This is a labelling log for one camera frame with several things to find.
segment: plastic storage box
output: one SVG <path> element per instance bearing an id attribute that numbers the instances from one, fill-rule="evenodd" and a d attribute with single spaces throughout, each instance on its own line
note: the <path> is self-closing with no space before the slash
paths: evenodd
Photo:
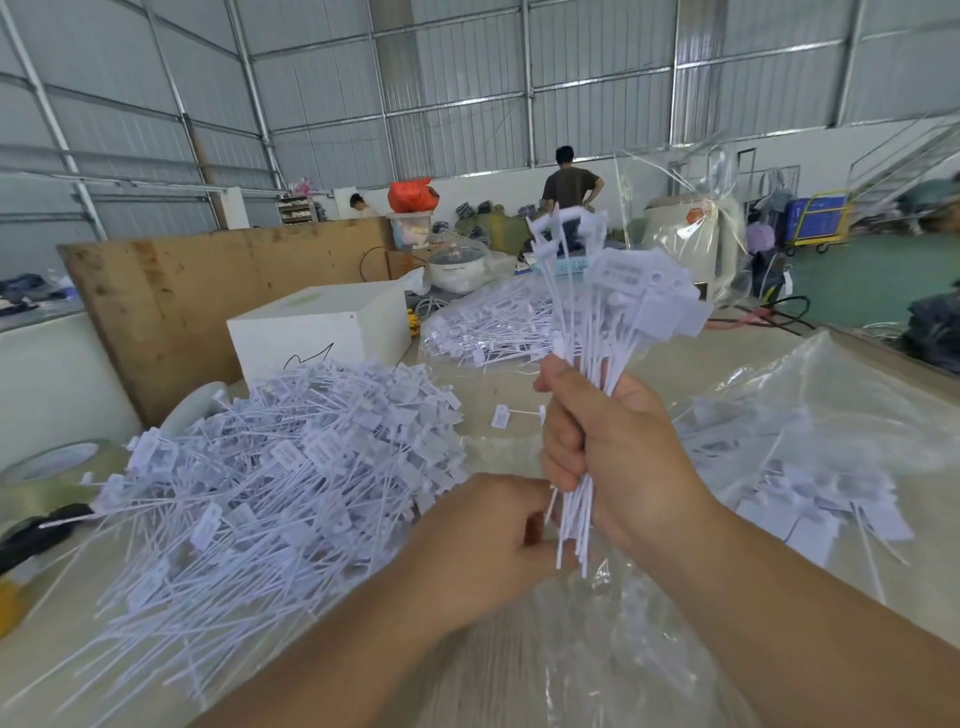
<path id="1" fill-rule="evenodd" d="M 248 384 L 322 359 L 394 366 L 410 347 L 406 298 L 391 280 L 304 288 L 227 328 Z"/>
<path id="2" fill-rule="evenodd" d="M 394 227 L 394 244 L 401 251 L 426 248 L 433 228 L 432 212 L 394 212 L 387 215 Z"/>

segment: packing tape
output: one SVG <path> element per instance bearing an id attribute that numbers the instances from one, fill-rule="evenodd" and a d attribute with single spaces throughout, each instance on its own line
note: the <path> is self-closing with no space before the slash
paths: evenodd
<path id="1" fill-rule="evenodd" d="M 68 503 L 89 503 L 97 488 L 79 485 L 84 473 L 102 483 L 122 473 L 130 453 L 110 440 L 85 440 L 50 448 L 0 473 L 0 522 L 45 516 Z"/>

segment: power cord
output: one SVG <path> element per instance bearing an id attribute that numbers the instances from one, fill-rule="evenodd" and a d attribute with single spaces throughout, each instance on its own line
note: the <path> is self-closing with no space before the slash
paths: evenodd
<path id="1" fill-rule="evenodd" d="M 805 304 L 804 310 L 796 315 L 776 310 L 777 305 L 780 303 L 786 303 L 788 301 L 803 301 Z M 726 330 L 728 328 L 740 328 L 747 326 L 759 328 L 781 328 L 789 333 L 794 333 L 794 331 L 791 331 L 789 327 L 795 324 L 800 324 L 801 326 L 805 326 L 810 330 L 816 329 L 813 324 L 810 324 L 808 321 L 804 321 L 804 316 L 810 310 L 810 298 L 808 296 L 784 296 L 781 299 L 776 299 L 775 301 L 765 303 L 757 308 L 746 308 L 744 306 L 736 306 L 736 308 L 744 311 L 745 314 L 738 319 L 708 319 L 707 328 L 714 330 Z"/>

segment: finger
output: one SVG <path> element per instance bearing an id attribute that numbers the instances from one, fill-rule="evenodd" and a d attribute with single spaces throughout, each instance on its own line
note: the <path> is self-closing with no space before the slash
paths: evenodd
<path id="1" fill-rule="evenodd" d="M 585 376 L 554 354 L 542 360 L 540 375 L 587 435 L 609 431 L 612 401 Z"/>
<path id="2" fill-rule="evenodd" d="M 577 567 L 576 543 L 564 543 L 561 567 L 557 569 L 557 540 L 541 541 L 533 546 L 524 546 L 519 553 L 521 578 L 528 584 L 537 584 L 543 579 L 560 576 Z"/>
<path id="3" fill-rule="evenodd" d="M 621 375 L 613 387 L 613 398 L 635 412 L 666 415 L 666 408 L 657 393 L 635 376 Z"/>
<path id="4" fill-rule="evenodd" d="M 526 518 L 535 513 L 543 513 L 550 505 L 551 488 L 547 480 L 522 475 L 498 475 L 510 487 Z"/>
<path id="5" fill-rule="evenodd" d="M 543 422 L 544 439 L 549 435 L 567 449 L 584 448 L 584 431 L 573 419 L 573 415 L 558 400 L 551 400 L 546 407 L 546 419 Z"/>
<path id="6" fill-rule="evenodd" d="M 580 484 L 579 475 L 558 465 L 557 461 L 546 452 L 540 454 L 540 467 L 543 470 L 543 477 L 564 493 L 572 493 Z"/>
<path id="7" fill-rule="evenodd" d="M 577 477 L 587 474 L 587 456 L 582 450 L 571 450 L 548 435 L 543 438 L 543 452 L 569 473 Z"/>

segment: hand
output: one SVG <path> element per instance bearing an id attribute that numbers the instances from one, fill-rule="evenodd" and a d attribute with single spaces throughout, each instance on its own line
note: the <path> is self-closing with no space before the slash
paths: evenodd
<path id="1" fill-rule="evenodd" d="M 590 473 L 593 522 L 638 561 L 661 530 L 713 497 L 693 468 L 660 398 L 624 375 L 607 397 L 558 356 L 540 364 L 553 393 L 543 426 L 543 474 L 569 493 Z"/>
<path id="2" fill-rule="evenodd" d="M 472 624 L 561 573 L 557 542 L 542 538 L 550 495 L 545 480 L 474 475 L 426 513 L 388 569 L 444 633 Z M 576 563 L 569 546 L 565 569 Z"/>

